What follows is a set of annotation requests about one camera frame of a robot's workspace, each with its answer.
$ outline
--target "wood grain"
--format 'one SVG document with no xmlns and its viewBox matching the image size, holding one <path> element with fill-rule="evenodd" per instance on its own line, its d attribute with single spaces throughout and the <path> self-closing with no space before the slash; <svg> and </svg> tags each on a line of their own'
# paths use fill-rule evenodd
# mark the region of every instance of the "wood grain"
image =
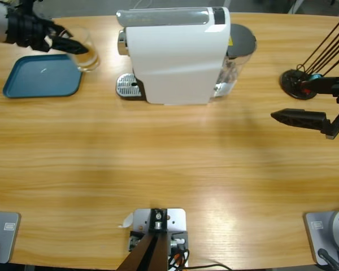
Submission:
<svg viewBox="0 0 339 271">
<path fill-rule="evenodd" d="M 15 60 L 39 53 L 0 44 L 0 211 L 22 216 L 12 261 L 115 269 L 128 254 L 129 230 L 118 228 L 128 213 L 180 207 L 191 265 L 312 264 L 302 216 L 339 208 L 339 136 L 326 140 L 270 113 L 337 115 L 334 98 L 295 100 L 278 78 L 338 19 L 232 14 L 258 49 L 233 92 L 206 106 L 119 99 L 116 79 L 131 63 L 117 52 L 120 26 L 111 16 L 58 20 L 89 28 L 101 57 L 71 97 L 5 98 Z"/>
</svg>

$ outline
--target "white coffee machine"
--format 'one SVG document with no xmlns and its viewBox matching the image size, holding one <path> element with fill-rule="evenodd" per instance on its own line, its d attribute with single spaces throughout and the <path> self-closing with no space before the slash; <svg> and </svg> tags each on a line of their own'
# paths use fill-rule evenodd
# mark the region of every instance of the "white coffee machine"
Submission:
<svg viewBox="0 0 339 271">
<path fill-rule="evenodd" d="M 222 69 L 230 39 L 225 7 L 120 10 L 118 50 L 133 73 L 118 78 L 124 99 L 155 104 L 206 104 Z"/>
</svg>

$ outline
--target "cable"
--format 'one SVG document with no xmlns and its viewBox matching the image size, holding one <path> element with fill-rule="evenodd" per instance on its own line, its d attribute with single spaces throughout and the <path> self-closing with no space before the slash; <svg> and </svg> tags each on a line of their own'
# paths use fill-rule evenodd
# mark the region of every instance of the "cable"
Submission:
<svg viewBox="0 0 339 271">
<path fill-rule="evenodd" d="M 339 263 L 329 255 L 328 251 L 321 248 L 318 250 L 318 255 L 330 266 L 332 270 L 339 271 Z"/>
<path fill-rule="evenodd" d="M 135 6 L 133 7 L 133 9 L 135 10 L 141 3 L 143 2 L 143 0 L 139 0 Z M 153 0 L 149 0 L 149 4 L 145 7 L 141 7 L 141 8 L 149 8 L 151 5 L 153 4 Z"/>
<path fill-rule="evenodd" d="M 304 66 L 304 64 L 297 64 L 296 70 L 299 71 L 300 68 L 303 68 L 303 72 L 305 72 L 305 66 Z"/>
<path fill-rule="evenodd" d="M 222 267 L 226 270 L 232 271 L 232 269 L 224 264 L 209 264 L 209 265 L 200 265 L 200 266 L 191 266 L 191 267 L 183 267 L 183 269 L 179 270 L 192 270 L 192 269 L 203 269 L 203 268 L 210 268 L 210 267 Z"/>
<path fill-rule="evenodd" d="M 311 59 L 311 57 L 320 49 L 320 47 L 324 44 L 324 42 L 331 36 L 331 34 L 335 31 L 335 29 L 337 29 L 339 26 L 339 22 L 335 25 L 335 27 L 329 32 L 329 34 L 325 37 L 325 39 L 323 39 L 323 41 L 319 44 L 319 46 L 311 53 L 311 55 L 305 60 L 305 62 L 303 63 L 303 65 L 305 65 L 309 59 Z M 329 48 L 330 45 L 328 45 L 323 52 L 320 53 L 320 55 L 310 64 L 309 67 L 311 67 L 314 62 L 316 62 L 320 56 L 324 53 L 324 51 L 326 51 Z"/>
<path fill-rule="evenodd" d="M 199 266 L 191 266 L 186 267 L 186 263 L 188 261 L 188 258 L 190 256 L 189 250 L 178 250 L 176 253 L 173 254 L 173 256 L 170 257 L 168 260 L 168 270 L 171 268 L 176 268 L 175 271 L 182 271 L 182 270 L 193 270 L 193 269 L 203 269 L 203 268 L 210 268 L 210 267 L 222 267 L 228 271 L 232 271 L 232 269 L 224 264 L 208 264 L 208 265 L 199 265 Z"/>
</svg>

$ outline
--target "clear glass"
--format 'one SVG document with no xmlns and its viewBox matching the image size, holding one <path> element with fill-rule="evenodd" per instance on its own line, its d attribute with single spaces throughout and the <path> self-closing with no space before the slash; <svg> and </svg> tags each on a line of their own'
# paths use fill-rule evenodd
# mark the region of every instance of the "clear glass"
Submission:
<svg viewBox="0 0 339 271">
<path fill-rule="evenodd" d="M 235 59 L 230 59 L 225 56 L 222 70 L 214 88 L 214 97 L 225 96 L 231 92 L 237 82 L 242 68 L 250 58 L 251 55 L 239 56 Z"/>
<path fill-rule="evenodd" d="M 80 55 L 68 54 L 77 65 L 78 70 L 81 72 L 91 72 L 95 70 L 101 61 L 94 43 L 90 38 L 89 31 L 84 27 L 69 27 L 67 30 L 73 35 L 73 37 L 71 37 L 72 40 L 79 41 L 89 50 L 88 53 Z"/>
</svg>

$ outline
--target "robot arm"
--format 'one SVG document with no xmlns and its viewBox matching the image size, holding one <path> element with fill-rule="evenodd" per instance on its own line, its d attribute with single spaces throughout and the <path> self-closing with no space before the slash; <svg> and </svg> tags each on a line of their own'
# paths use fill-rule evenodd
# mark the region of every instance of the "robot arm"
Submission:
<svg viewBox="0 0 339 271">
<path fill-rule="evenodd" d="M 39 18 L 33 12 L 35 0 L 20 0 L 16 7 L 0 2 L 0 42 L 48 52 L 56 49 L 71 54 L 84 54 L 88 49 L 61 25 Z"/>
<path fill-rule="evenodd" d="M 339 104 L 339 77 L 321 77 L 304 81 L 300 85 L 304 93 L 332 94 Z M 324 112 L 305 111 L 302 109 L 283 109 L 271 116 L 289 126 L 319 130 L 328 139 L 334 139 L 339 133 L 339 115 L 331 123 Z"/>
</svg>

